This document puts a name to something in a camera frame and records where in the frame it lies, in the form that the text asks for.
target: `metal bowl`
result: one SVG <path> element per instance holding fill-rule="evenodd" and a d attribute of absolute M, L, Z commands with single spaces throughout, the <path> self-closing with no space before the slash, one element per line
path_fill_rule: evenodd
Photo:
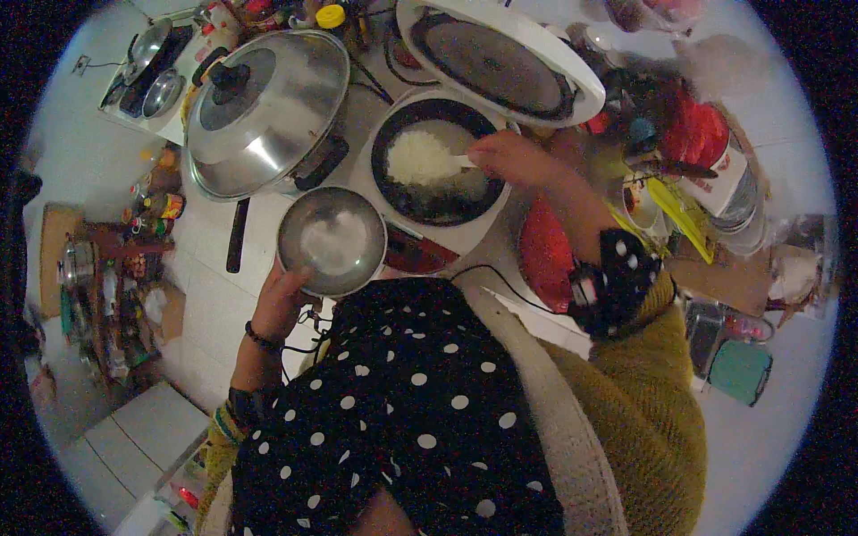
<path fill-rule="evenodd" d="M 339 298 L 369 283 L 384 265 L 387 227 L 363 196 L 329 186 L 301 196 L 277 231 L 277 259 L 284 270 L 313 268 L 301 289 Z"/>
<path fill-rule="evenodd" d="M 175 69 L 171 67 L 162 71 L 143 99 L 143 116 L 151 119 L 164 115 L 176 104 L 178 96 L 182 94 L 182 87 L 184 77 L 179 76 Z"/>

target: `white cabinet door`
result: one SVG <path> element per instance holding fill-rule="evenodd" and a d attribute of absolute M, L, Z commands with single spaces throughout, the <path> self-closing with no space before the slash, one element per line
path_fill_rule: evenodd
<path fill-rule="evenodd" d="M 161 382 L 113 412 L 117 424 L 162 471 L 208 427 L 208 417 Z"/>
<path fill-rule="evenodd" d="M 138 501 L 154 488 L 164 472 L 146 457 L 110 417 L 87 431 L 84 437 Z"/>
<path fill-rule="evenodd" d="M 113 532 L 134 507 L 134 497 L 102 463 L 85 437 L 59 453 L 58 458 L 90 515 L 105 531 Z"/>

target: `pot handle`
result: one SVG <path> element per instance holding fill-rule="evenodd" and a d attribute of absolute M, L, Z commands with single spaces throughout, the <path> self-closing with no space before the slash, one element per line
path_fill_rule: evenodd
<path fill-rule="evenodd" d="M 196 68 L 194 75 L 190 78 L 190 81 L 193 82 L 195 86 L 202 87 L 202 76 L 206 74 L 206 71 L 212 66 L 212 63 L 224 56 L 229 56 L 229 51 L 225 46 L 219 46 L 211 51 L 211 53 L 200 62 L 200 66 Z"/>
<path fill-rule="evenodd" d="M 316 188 L 346 158 L 349 146 L 344 138 L 328 134 L 326 141 L 330 143 L 330 150 L 325 154 L 322 161 L 319 162 L 319 165 L 316 166 L 316 169 L 306 177 L 295 178 L 295 187 L 298 190 L 312 190 Z"/>
<path fill-rule="evenodd" d="M 241 249 L 245 245 L 245 224 L 247 223 L 247 208 L 251 199 L 242 199 L 235 206 L 233 232 L 229 235 L 229 250 L 227 251 L 227 272 L 237 274 L 241 269 Z"/>
<path fill-rule="evenodd" d="M 135 33 L 134 37 L 131 38 L 131 44 L 128 45 L 128 63 L 134 63 L 134 56 L 131 55 L 131 49 L 134 48 L 134 44 L 137 42 L 138 37 L 140 37 L 140 34 Z"/>

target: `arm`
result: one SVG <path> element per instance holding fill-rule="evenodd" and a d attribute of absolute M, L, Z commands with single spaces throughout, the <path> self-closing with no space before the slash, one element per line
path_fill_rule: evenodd
<path fill-rule="evenodd" d="M 563 226 L 575 257 L 595 267 L 600 265 L 599 232 L 618 226 L 577 166 L 549 156 L 509 130 L 482 138 L 471 146 L 468 157 L 508 183 L 542 194 Z"/>
<path fill-rule="evenodd" d="M 298 321 L 300 306 L 310 300 L 300 292 L 309 277 L 310 272 L 306 269 L 283 272 L 280 263 L 274 263 L 259 292 L 257 309 L 251 319 L 251 329 L 255 334 L 278 345 L 283 343 Z M 245 335 L 239 346 L 230 387 L 248 393 L 275 387 L 281 382 L 281 367 L 279 355 L 265 352 Z"/>

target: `cutting board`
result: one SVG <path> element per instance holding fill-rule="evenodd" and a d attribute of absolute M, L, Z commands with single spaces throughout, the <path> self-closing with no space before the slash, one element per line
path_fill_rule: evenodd
<path fill-rule="evenodd" d="M 65 252 L 65 233 L 74 235 L 83 222 L 80 207 L 46 203 L 42 216 L 42 243 L 39 253 L 39 294 L 45 318 L 59 316 L 59 282 L 57 261 Z"/>

